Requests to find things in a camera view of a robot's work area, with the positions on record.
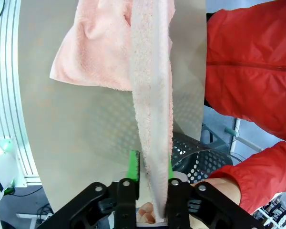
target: red sleeve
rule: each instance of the red sleeve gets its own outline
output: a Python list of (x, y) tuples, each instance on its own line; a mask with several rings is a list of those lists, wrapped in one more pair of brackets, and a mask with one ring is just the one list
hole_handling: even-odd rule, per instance
[(282, 141), (236, 166), (224, 166), (210, 178), (235, 180), (241, 190), (240, 206), (249, 213), (286, 191), (286, 142)]

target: human hand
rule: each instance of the human hand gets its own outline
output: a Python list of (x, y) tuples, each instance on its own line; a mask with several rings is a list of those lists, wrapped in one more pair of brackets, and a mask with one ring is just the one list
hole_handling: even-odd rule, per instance
[[(210, 183), (227, 197), (229, 197), (234, 203), (238, 204), (241, 200), (241, 192), (238, 185), (227, 178), (212, 178), (206, 179), (205, 182)], [(155, 223), (155, 216), (153, 211), (152, 203), (143, 204), (137, 212), (137, 222), (140, 223)], [(208, 227), (204, 225), (201, 221), (195, 219), (190, 215), (190, 225), (193, 229), (207, 229)]]

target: metal slatted panel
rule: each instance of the metal slatted panel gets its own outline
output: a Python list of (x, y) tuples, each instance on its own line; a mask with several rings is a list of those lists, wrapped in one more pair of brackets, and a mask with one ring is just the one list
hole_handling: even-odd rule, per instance
[[(0, 11), (4, 0), (0, 0)], [(38, 177), (25, 129), (18, 79), (20, 0), (6, 0), (0, 17), (0, 139), (13, 138), (26, 177)]]

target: red jacket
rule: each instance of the red jacket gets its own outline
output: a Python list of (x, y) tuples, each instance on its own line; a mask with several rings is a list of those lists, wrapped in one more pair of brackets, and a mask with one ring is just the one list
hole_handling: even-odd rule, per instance
[[(219, 113), (255, 122), (286, 141), (286, 0), (212, 16), (205, 89)], [(212, 177), (235, 179), (242, 192), (240, 205), (252, 213), (286, 191), (286, 142)]]

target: jacket zipper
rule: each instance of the jacket zipper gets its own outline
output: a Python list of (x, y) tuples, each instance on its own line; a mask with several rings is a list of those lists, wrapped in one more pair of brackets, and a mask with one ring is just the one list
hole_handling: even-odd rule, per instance
[(207, 62), (207, 65), (230, 65), (230, 66), (241, 66), (241, 67), (251, 67), (251, 68), (262, 68), (274, 71), (286, 72), (286, 66), (273, 66), (263, 63), (241, 63), (241, 62), (228, 62), (228, 61), (213, 61)]

